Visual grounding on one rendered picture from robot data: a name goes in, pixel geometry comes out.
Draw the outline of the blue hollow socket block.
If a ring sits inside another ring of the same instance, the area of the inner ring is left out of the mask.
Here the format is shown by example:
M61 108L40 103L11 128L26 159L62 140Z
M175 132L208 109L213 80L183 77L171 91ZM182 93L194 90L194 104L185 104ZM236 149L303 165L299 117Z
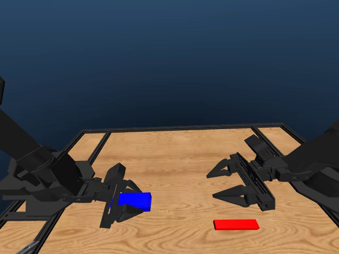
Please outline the blue hollow socket block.
M131 205L133 207L144 210L144 212L150 212L151 209L151 193L120 193L118 204L119 205Z

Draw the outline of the thin red peg bar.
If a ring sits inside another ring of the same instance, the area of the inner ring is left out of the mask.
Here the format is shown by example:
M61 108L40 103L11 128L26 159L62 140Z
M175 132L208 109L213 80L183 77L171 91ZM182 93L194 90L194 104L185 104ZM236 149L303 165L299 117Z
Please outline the thin red peg bar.
M260 228L255 219L227 219L213 220L215 230L258 230Z

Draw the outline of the silver aluminium brace rail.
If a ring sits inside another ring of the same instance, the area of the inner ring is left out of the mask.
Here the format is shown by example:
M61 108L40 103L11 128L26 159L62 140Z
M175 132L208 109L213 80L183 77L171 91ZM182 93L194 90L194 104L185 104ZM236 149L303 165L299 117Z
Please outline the silver aluminium brace rail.
M23 249L18 251L16 254L33 254L40 241L32 241L30 244L25 246Z

